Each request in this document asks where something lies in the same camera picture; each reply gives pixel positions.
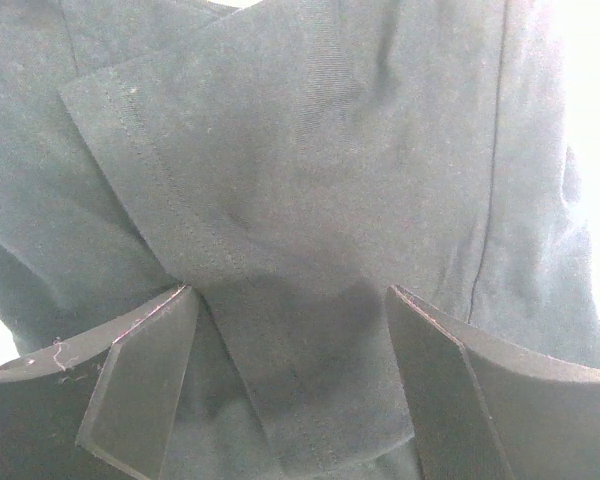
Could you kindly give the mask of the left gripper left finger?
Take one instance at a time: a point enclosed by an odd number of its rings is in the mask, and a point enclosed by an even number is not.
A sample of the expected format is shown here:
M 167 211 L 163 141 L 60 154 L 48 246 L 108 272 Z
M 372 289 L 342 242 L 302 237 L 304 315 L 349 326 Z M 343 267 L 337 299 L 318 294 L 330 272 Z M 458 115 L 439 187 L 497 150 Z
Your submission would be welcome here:
M 0 366 L 0 480 L 157 479 L 199 311 L 188 286 Z

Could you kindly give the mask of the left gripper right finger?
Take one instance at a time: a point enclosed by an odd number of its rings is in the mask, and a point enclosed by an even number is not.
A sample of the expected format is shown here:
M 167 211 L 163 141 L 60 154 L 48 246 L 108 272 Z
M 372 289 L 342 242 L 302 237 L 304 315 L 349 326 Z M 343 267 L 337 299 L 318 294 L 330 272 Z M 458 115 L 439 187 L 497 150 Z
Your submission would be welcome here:
M 600 479 L 600 369 L 495 337 L 399 286 L 391 342 L 427 479 Z

